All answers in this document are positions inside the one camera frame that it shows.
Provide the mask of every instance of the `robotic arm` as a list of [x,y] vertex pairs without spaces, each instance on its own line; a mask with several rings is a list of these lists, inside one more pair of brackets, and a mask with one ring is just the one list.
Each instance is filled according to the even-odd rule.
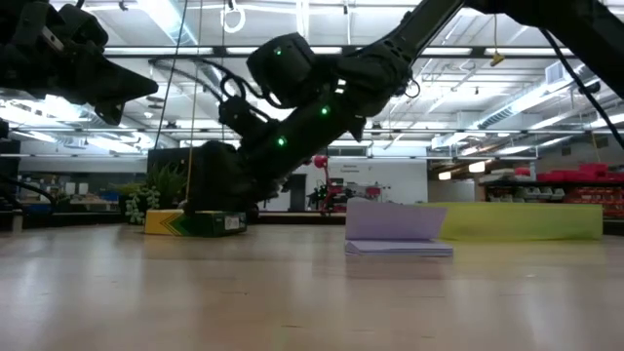
[[[344,133],[361,140],[366,118],[405,92],[418,56],[464,5],[552,31],[624,98],[624,24],[598,0],[423,0],[386,36],[339,58],[315,56],[296,33],[280,36],[247,65],[262,96],[293,113],[277,121],[240,97],[224,102],[219,122],[241,146],[200,147],[186,211],[244,211],[276,196],[292,171]],[[346,82],[340,91],[338,80]]]
[[88,103],[117,126],[125,103],[158,84],[107,60],[107,42],[98,20],[73,5],[57,11],[48,0],[1,0],[0,87]]

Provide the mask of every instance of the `yellow-green board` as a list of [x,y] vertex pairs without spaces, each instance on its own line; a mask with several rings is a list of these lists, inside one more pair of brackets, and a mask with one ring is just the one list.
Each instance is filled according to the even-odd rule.
[[597,240],[603,236],[601,205],[431,203],[448,210],[442,240]]

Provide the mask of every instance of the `ceiling duct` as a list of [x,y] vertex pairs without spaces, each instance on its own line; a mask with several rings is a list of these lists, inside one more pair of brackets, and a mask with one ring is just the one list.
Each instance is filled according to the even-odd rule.
[[[479,129],[489,128],[506,118],[513,117],[551,98],[561,89],[569,89],[572,86],[572,78],[568,74],[563,74],[562,72],[565,72],[565,70],[562,71],[562,69],[563,66],[560,62],[547,67],[545,69],[546,78],[543,81],[525,90],[523,94],[516,96],[516,98],[513,98],[503,107],[486,112],[478,122],[475,122],[474,127]],[[586,65],[578,68],[576,74],[583,82],[596,78],[596,75]]]
[[[561,90],[569,90],[572,87],[576,88],[576,85],[573,84],[573,80],[569,75],[563,73],[557,74],[557,72],[562,72],[560,68],[563,68],[563,66],[559,67],[559,65],[561,65],[561,63],[557,62],[547,67],[544,71],[545,79],[515,94],[506,102],[502,103],[502,105],[495,106],[485,111],[481,117],[467,129],[487,129],[504,119],[516,116],[554,97],[555,94],[558,94]],[[584,83],[596,79],[594,72],[584,64],[576,68],[575,72]],[[432,139],[431,145],[432,148],[447,147],[462,141],[468,136],[469,134],[466,133],[436,136]]]

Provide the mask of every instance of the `desk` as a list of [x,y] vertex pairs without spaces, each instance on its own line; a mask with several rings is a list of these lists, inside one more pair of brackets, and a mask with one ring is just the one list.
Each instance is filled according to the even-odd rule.
[[624,349],[624,238],[345,257],[340,226],[0,238],[3,350]]

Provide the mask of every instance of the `fluorescent light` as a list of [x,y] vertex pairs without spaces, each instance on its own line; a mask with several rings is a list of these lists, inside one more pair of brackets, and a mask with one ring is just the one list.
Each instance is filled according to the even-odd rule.
[[529,150],[530,146],[511,146],[505,149],[498,151],[497,153],[501,155],[513,155],[515,153],[523,152]]
[[56,142],[57,140],[54,139],[51,136],[47,136],[43,133],[39,133],[39,132],[29,132],[29,133],[22,133],[22,132],[13,132],[14,134],[17,134],[18,136],[22,136],[22,137],[31,137],[37,140],[41,140],[41,141],[46,141],[46,142]]
[[179,27],[181,23],[180,14],[170,0],[136,0],[138,6],[148,14],[158,26],[167,31],[173,27]]
[[549,118],[547,120],[543,120],[539,123],[536,123],[530,127],[528,127],[530,130],[536,130],[536,129],[542,129],[542,128],[546,128],[546,127],[550,127],[556,123],[559,123],[561,121],[563,121],[566,117],[564,116],[556,116],[556,117],[552,117]]
[[[609,120],[611,120],[611,123],[613,123],[613,124],[622,123],[622,122],[624,122],[624,113],[610,116]],[[596,121],[592,122],[589,125],[589,127],[590,127],[590,129],[606,127],[606,122],[601,117],[600,119],[597,119]]]
[[[179,55],[210,55],[213,48],[179,48]],[[105,55],[175,55],[176,48],[132,48],[132,47],[114,47],[104,48]]]
[[442,172],[442,173],[438,174],[438,179],[439,180],[449,180],[450,179],[450,172]]
[[248,55],[257,50],[257,47],[238,47],[238,48],[226,48],[225,52],[231,55]]
[[0,157],[30,157],[28,154],[0,154]]
[[71,154],[37,154],[33,155],[34,157],[43,157],[43,158],[62,158],[62,157],[72,157]]
[[471,53],[472,53],[471,48],[427,48],[422,52],[423,55],[457,55],[457,56],[470,55]]
[[[567,48],[560,48],[562,54],[570,56],[573,55],[572,51]],[[496,49],[488,48],[486,49],[486,55],[494,55],[496,53]],[[540,56],[556,56],[555,50],[553,48],[499,48],[498,53],[501,55],[508,56],[531,56],[531,55],[540,55]]]
[[549,141],[544,142],[544,143],[543,143],[543,144],[541,144],[540,146],[542,146],[542,147],[545,147],[545,146],[551,146],[551,145],[554,145],[554,144],[556,144],[556,143],[562,142],[562,141],[564,141],[565,139],[568,139],[568,138],[569,138],[569,136],[564,136],[564,137],[560,137],[560,138],[552,139],[552,140],[549,140]]
[[[125,5],[128,9],[138,9],[138,5],[128,4]],[[96,6],[84,6],[82,11],[91,13],[97,11],[119,11],[119,5],[96,5]]]
[[466,155],[472,155],[476,152],[479,152],[479,147],[473,146],[473,147],[469,147],[463,151],[461,151],[461,155],[462,156],[466,156]]
[[482,161],[471,164],[468,166],[468,171],[470,171],[470,173],[483,173],[486,171],[486,163]]
[[89,144],[102,148],[104,150],[110,150],[120,153],[137,153],[138,151],[125,143],[121,143],[115,140],[107,139],[104,137],[94,137],[89,139]]
[[312,47],[312,52],[317,55],[335,55],[341,54],[342,48],[340,47]]

